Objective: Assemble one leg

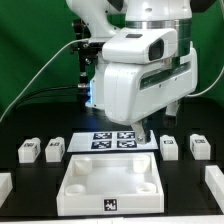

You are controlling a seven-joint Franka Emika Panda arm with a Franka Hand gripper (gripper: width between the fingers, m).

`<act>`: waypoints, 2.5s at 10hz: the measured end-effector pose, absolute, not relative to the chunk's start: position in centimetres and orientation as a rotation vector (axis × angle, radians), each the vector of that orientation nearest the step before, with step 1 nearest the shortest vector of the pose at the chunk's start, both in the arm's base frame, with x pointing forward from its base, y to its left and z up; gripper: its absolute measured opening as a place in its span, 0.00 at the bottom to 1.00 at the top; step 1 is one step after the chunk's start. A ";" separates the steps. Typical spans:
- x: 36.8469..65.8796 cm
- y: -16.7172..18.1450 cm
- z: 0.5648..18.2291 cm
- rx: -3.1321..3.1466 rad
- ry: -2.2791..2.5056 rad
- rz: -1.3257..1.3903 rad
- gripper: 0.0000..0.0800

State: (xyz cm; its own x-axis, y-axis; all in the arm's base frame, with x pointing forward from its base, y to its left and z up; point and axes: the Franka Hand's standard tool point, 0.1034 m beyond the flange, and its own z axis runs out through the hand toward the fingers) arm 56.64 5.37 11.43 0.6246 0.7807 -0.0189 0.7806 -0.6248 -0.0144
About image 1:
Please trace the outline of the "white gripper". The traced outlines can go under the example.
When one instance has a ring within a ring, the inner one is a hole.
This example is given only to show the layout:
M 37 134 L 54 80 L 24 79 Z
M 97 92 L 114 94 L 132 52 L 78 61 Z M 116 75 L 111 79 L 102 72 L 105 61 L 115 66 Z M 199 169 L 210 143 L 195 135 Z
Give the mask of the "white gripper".
M 138 144 L 146 143 L 145 130 L 139 120 L 167 105 L 165 114 L 176 117 L 180 107 L 176 100 L 193 92 L 197 85 L 197 53 L 194 48 L 180 58 L 180 70 L 175 75 L 161 79 L 162 65 L 162 62 L 148 65 L 110 63 L 105 70 L 106 116 L 118 124 L 132 124 Z

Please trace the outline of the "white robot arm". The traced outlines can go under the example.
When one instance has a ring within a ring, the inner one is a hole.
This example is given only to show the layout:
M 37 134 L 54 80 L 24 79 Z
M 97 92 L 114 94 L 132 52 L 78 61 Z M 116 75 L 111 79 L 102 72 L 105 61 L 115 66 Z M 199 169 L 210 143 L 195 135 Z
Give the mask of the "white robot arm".
M 147 117 L 164 108 L 170 116 L 178 101 L 195 91 L 197 53 L 191 18 L 216 0 L 66 0 L 80 17 L 86 58 L 94 60 L 86 105 L 132 127 L 138 143 L 150 141 Z

